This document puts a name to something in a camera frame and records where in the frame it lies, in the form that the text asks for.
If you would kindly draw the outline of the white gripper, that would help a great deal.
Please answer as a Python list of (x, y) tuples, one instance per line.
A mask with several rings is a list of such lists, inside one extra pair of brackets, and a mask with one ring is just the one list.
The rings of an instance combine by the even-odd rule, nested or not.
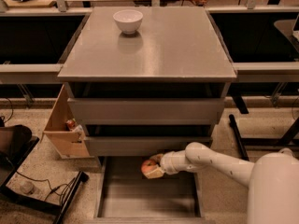
[(159, 162), (161, 167), (156, 167), (154, 170), (145, 173), (147, 179), (161, 178), (164, 176), (164, 173), (174, 175), (183, 170), (183, 151), (171, 151), (165, 154), (159, 153), (152, 155), (149, 158), (155, 162)]

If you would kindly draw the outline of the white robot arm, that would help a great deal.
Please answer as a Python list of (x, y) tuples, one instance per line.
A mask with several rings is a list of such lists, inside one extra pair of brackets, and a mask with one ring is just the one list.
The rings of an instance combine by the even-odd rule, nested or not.
[(196, 173), (204, 165), (248, 189), (247, 224), (299, 224), (299, 160), (288, 148), (251, 162), (192, 142), (181, 151), (151, 156), (141, 164), (141, 172), (152, 179)]

